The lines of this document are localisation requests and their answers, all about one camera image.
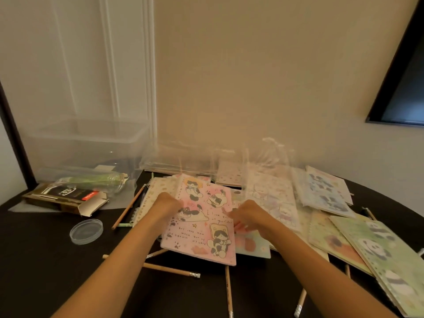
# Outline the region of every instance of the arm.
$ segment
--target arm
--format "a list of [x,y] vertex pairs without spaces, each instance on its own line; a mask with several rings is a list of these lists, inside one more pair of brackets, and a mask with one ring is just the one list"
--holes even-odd
[[254,201],[247,200],[228,216],[235,220],[235,230],[244,227],[259,230],[261,236],[276,247],[326,318],[395,317]]
[[182,206],[161,193],[143,219],[52,318],[118,318],[157,236]]

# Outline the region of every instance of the pink notebook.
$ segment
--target pink notebook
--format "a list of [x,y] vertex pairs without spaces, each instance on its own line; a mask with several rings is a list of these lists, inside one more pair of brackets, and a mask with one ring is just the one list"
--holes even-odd
[[230,189],[183,174],[175,198],[184,206],[162,234],[161,247],[236,265],[234,223],[223,212],[232,209]]

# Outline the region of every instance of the right hand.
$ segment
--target right hand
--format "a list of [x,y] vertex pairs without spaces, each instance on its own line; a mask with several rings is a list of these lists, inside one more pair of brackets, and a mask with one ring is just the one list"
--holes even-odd
[[226,214],[234,220],[234,231],[258,230],[264,239],[267,239],[270,225],[276,221],[253,200],[245,201],[239,208]]

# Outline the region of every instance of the green notebook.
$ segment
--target green notebook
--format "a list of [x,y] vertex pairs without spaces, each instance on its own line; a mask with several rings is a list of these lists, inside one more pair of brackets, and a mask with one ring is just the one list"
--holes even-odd
[[405,317],[424,317],[424,260],[379,221],[331,216]]

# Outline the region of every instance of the left hand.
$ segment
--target left hand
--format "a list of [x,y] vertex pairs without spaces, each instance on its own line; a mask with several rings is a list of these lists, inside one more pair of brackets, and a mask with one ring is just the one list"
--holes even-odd
[[173,198],[169,193],[162,192],[144,218],[151,221],[157,235],[161,235],[167,228],[172,216],[183,207],[183,202]]

